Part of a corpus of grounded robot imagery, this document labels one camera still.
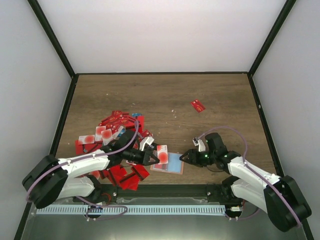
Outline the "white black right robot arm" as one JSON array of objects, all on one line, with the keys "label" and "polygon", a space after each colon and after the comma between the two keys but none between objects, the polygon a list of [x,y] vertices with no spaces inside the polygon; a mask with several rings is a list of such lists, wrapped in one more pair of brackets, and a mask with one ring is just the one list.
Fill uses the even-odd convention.
[{"label": "white black right robot arm", "polygon": [[195,137],[194,148],[180,156],[180,160],[196,167],[216,165],[228,173],[222,188],[223,198],[229,202],[242,199],[264,211],[280,231],[300,226],[312,215],[312,210],[297,182],[289,175],[269,173],[233,150],[228,150],[217,132],[201,140]]}]

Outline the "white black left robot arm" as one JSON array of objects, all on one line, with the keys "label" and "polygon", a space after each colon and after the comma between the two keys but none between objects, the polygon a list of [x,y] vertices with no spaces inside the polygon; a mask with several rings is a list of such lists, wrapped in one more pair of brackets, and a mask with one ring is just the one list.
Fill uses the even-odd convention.
[{"label": "white black left robot arm", "polygon": [[158,144],[152,136],[142,140],[133,131],[126,131],[117,140],[81,156],[56,158],[50,154],[22,180],[26,201],[37,209],[45,208],[56,200],[86,197],[97,202],[102,196],[99,183],[88,173],[109,170],[122,160],[134,166],[150,166],[160,160],[155,155]]}]

